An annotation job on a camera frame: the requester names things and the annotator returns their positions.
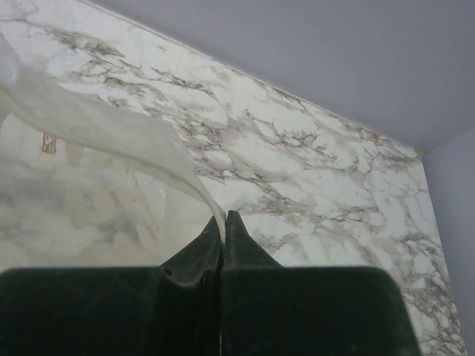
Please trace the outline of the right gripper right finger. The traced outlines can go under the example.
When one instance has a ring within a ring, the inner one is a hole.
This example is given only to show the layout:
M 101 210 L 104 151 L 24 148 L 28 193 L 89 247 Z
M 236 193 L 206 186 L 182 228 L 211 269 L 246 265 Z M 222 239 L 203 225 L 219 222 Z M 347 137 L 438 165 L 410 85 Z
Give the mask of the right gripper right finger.
M 284 267 L 226 219 L 220 273 L 224 355 L 417 355 L 399 287 L 367 266 Z

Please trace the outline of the clear zip top bag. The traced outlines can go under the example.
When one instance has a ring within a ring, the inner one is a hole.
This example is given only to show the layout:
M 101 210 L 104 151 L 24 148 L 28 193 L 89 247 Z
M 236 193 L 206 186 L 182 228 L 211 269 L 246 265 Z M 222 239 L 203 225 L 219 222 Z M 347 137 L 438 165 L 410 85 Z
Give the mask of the clear zip top bag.
M 62 88 L 1 43 L 1 269 L 156 266 L 225 213 L 161 119 Z

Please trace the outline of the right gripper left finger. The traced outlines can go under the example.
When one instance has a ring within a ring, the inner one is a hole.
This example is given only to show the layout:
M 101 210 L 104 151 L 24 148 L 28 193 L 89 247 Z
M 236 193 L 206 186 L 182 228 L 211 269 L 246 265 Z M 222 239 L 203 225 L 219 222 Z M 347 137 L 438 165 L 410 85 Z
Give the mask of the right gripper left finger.
M 215 220 L 160 266 L 1 274 L 3 355 L 218 355 Z

